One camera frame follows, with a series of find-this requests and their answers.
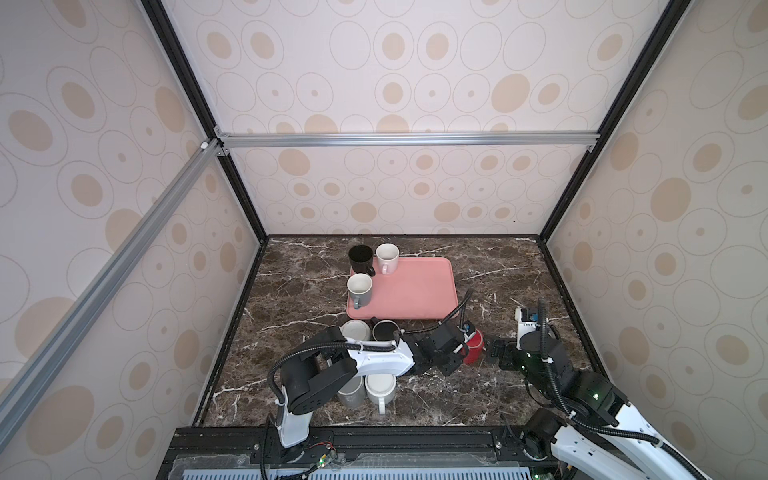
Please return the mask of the black mug white base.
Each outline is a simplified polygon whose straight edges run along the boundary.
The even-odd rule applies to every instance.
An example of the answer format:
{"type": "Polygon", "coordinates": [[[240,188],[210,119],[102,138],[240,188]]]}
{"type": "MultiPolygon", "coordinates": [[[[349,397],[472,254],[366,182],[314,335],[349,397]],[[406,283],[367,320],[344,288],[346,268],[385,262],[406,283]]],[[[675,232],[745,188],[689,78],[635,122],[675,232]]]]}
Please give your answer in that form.
{"type": "Polygon", "coordinates": [[[370,246],[360,244],[351,247],[348,251],[348,259],[355,274],[365,274],[370,277],[376,275],[373,266],[374,250],[370,246]]]}

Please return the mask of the black mug white rim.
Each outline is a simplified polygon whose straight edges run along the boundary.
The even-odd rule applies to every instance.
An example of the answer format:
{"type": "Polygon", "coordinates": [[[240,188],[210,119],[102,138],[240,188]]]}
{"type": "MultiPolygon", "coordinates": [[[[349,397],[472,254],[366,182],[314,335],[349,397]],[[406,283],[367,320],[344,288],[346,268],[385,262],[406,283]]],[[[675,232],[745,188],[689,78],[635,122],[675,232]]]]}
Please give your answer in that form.
{"type": "Polygon", "coordinates": [[[394,340],[400,334],[400,327],[392,320],[380,320],[372,329],[375,341],[386,342],[394,340]]]}

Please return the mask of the red mug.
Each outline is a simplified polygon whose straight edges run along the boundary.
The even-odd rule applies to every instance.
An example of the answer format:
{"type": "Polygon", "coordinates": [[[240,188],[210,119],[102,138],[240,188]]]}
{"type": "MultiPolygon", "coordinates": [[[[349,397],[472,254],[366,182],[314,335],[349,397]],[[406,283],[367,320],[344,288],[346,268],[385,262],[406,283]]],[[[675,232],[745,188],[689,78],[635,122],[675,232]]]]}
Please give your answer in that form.
{"type": "Polygon", "coordinates": [[[483,333],[476,329],[466,340],[465,346],[462,348],[463,363],[465,365],[471,365],[475,363],[484,351],[484,336],[483,333]]]}

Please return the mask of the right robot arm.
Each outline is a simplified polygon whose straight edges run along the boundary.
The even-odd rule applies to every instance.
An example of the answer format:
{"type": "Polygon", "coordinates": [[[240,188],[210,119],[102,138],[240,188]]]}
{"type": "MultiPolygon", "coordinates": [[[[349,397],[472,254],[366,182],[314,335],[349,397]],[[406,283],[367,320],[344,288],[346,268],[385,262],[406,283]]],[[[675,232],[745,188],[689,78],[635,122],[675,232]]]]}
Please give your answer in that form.
{"type": "Polygon", "coordinates": [[[517,339],[486,343],[502,370],[518,371],[546,402],[519,431],[532,461],[556,461],[594,479],[706,479],[606,377],[573,367],[548,328],[526,323],[517,339]]]}

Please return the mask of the pink mug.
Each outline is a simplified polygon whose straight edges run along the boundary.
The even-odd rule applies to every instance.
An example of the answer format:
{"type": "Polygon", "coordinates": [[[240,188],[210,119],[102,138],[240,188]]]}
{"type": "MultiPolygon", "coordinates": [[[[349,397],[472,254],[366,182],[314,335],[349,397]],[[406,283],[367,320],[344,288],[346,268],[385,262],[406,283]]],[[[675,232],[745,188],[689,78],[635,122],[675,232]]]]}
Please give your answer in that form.
{"type": "Polygon", "coordinates": [[[390,275],[396,271],[400,258],[400,250],[396,245],[392,243],[379,245],[375,250],[375,256],[381,274],[390,275]]]}

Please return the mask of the white mug front row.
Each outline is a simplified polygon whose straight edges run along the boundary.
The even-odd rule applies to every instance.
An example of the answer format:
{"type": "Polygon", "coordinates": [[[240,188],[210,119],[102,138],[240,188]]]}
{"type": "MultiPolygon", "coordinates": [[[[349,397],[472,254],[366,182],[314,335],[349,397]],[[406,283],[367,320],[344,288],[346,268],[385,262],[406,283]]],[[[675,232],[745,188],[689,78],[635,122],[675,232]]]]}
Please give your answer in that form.
{"type": "Polygon", "coordinates": [[[385,415],[387,406],[395,399],[397,381],[391,374],[368,375],[364,380],[367,396],[379,415],[385,415]]]}

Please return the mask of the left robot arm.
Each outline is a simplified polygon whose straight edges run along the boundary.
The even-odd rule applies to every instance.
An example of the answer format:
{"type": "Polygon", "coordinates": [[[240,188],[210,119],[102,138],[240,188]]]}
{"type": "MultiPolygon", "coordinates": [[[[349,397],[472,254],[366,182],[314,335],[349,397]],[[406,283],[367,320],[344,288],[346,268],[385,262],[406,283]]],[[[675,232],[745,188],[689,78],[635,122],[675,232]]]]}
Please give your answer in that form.
{"type": "Polygon", "coordinates": [[[304,443],[313,412],[352,379],[414,376],[432,368],[449,376],[468,356],[469,342],[478,337],[470,322],[457,326],[446,321],[425,331],[399,333],[389,341],[355,340],[337,326],[324,329],[280,358],[267,373],[267,385],[276,396],[281,446],[289,449],[304,443]]]}

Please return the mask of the grey mug white interior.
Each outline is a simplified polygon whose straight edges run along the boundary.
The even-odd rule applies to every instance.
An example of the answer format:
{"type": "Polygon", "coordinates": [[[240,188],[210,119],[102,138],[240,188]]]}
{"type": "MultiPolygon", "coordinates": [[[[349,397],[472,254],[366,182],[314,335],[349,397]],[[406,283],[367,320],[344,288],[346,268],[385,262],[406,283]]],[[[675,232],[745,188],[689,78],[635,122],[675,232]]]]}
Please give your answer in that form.
{"type": "Polygon", "coordinates": [[[373,293],[373,279],[365,273],[355,273],[347,280],[349,305],[358,310],[367,306],[373,293]]]}

